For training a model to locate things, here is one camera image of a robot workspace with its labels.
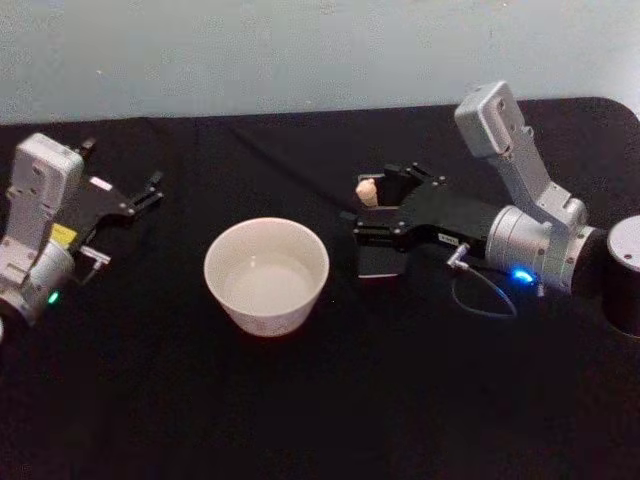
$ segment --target cable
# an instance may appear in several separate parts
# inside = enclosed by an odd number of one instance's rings
[[[478,272],[495,273],[495,274],[498,274],[498,275],[503,276],[503,277],[508,277],[509,276],[508,274],[506,274],[505,272],[503,272],[502,270],[500,270],[498,268],[485,267],[484,265],[478,265],[478,264],[473,264],[473,263],[469,263],[469,267],[477,270]]]
[[[502,300],[504,300],[504,303],[509,307],[509,310],[511,310],[511,313],[497,313],[497,312],[489,312],[486,310],[478,310],[477,308],[472,308],[469,307],[468,305],[465,305],[459,298],[458,298],[458,294],[456,293],[456,284],[457,284],[457,280],[458,280],[458,276],[454,277],[453,280],[451,281],[451,296],[453,297],[453,301],[456,302],[456,304],[462,308],[464,311],[472,313],[474,315],[480,315],[483,317],[489,317],[489,318],[516,318],[518,316],[518,309],[516,308],[516,306],[513,304],[513,302],[511,301],[511,299],[507,296],[506,293],[504,293],[500,287],[498,287],[495,283],[493,283],[491,280],[489,280],[487,277],[485,277],[484,275],[482,275],[480,272],[478,272],[477,270],[474,270],[473,268],[469,267],[466,270],[464,270],[465,272],[470,272],[472,273],[476,278],[479,278],[480,280],[482,280],[486,285],[488,285],[494,292],[496,292],[498,294],[498,296],[500,298],[502,298]]]

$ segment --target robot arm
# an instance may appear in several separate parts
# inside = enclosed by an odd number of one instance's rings
[[[58,289],[84,273],[81,257],[92,264],[81,284],[110,262],[87,245],[98,229],[129,223],[162,198],[159,173],[133,198],[84,176],[93,146],[88,141],[73,151],[35,134],[16,149],[9,221],[0,242],[0,342],[33,326]]]
[[[477,88],[457,108],[455,120],[471,153],[499,172],[515,205],[497,208],[449,190],[414,164],[385,167],[375,182],[380,207],[356,219],[361,277],[397,275],[406,252],[438,243],[456,247],[451,267],[464,255],[504,273],[518,272],[543,294],[546,286],[569,295],[602,294],[609,321],[640,335],[640,217],[607,233],[587,225],[586,207],[547,173],[508,85]]]

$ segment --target black table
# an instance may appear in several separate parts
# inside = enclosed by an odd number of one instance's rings
[[[1,188],[15,146],[90,135],[90,171],[166,200],[105,233],[114,262],[62,301],[7,359],[0,478],[634,478],[640,346],[597,301],[509,287],[521,315],[467,315],[447,252],[363,285],[350,226],[355,175],[421,162],[461,192],[509,203],[471,158],[453,106],[0,128]],[[615,102],[523,102],[552,177],[610,228],[640,205],[640,128]],[[239,331],[209,294],[204,254],[248,218],[299,221],[332,268],[287,338]]]

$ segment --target light blue wall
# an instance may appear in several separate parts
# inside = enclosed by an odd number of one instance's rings
[[[0,122],[423,105],[640,113],[638,0],[0,0]]]

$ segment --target white ceramic bowl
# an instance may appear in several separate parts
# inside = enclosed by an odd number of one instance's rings
[[[261,337],[298,328],[329,275],[329,255],[307,227],[255,218],[223,232],[204,259],[213,296],[240,328]]]

